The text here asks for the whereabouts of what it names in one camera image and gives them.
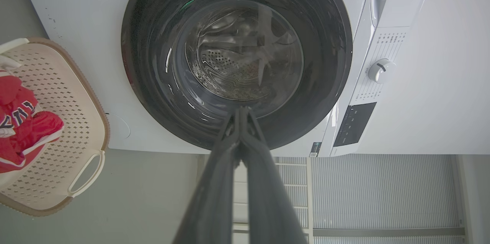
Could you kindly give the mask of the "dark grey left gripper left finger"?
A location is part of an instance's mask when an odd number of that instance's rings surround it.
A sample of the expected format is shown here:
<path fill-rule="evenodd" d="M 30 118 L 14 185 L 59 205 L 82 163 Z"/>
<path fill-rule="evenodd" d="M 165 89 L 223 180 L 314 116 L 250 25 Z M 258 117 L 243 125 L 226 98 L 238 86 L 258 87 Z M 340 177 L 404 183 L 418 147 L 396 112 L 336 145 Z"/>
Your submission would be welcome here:
<path fill-rule="evenodd" d="M 232 242 L 233 183 L 240 133 L 239 111 L 230 113 L 173 240 L 174 244 Z"/>

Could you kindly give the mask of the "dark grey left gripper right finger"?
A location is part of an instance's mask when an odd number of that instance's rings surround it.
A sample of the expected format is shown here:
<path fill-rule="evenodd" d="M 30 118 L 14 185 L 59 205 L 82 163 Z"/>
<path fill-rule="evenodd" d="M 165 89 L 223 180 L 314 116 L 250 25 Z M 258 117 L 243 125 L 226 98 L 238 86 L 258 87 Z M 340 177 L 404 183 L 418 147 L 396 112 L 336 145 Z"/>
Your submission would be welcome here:
<path fill-rule="evenodd" d="M 240 108 L 240 160 L 247 168 L 251 244 L 306 244 L 283 181 L 252 110 Z"/>

